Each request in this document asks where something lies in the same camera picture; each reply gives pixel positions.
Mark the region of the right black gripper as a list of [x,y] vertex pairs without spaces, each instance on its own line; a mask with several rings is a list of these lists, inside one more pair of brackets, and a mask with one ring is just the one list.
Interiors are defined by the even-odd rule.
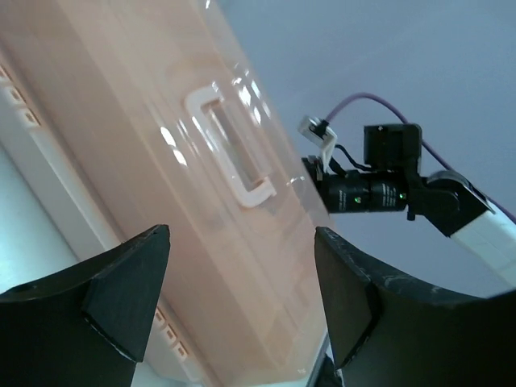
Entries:
[[317,156],[302,158],[319,197],[330,214],[401,212],[407,207],[407,184],[397,173],[323,172]]

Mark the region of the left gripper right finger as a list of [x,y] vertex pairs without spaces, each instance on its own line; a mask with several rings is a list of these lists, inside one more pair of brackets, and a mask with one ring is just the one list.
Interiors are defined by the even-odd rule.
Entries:
[[347,386],[512,386],[515,294],[422,281],[329,227],[314,258],[334,364]]

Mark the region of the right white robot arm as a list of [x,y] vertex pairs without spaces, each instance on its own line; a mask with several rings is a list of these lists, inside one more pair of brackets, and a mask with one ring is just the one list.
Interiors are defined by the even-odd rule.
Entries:
[[344,170],[336,161],[326,172],[317,156],[302,163],[328,213],[405,211],[410,221],[423,216],[515,286],[515,221],[459,173],[443,170],[423,177],[413,160],[365,172]]

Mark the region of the pink plastic toolbox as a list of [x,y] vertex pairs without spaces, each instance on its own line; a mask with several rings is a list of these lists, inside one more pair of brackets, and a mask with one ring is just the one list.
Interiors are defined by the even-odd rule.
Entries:
[[307,384],[330,219],[216,1],[2,2],[1,143],[79,259],[169,227],[160,376]]

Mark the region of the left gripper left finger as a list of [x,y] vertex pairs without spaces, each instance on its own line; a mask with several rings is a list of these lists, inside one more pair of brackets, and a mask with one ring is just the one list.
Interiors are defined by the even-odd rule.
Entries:
[[144,360],[170,251],[155,225],[1,295],[3,386],[129,386]]

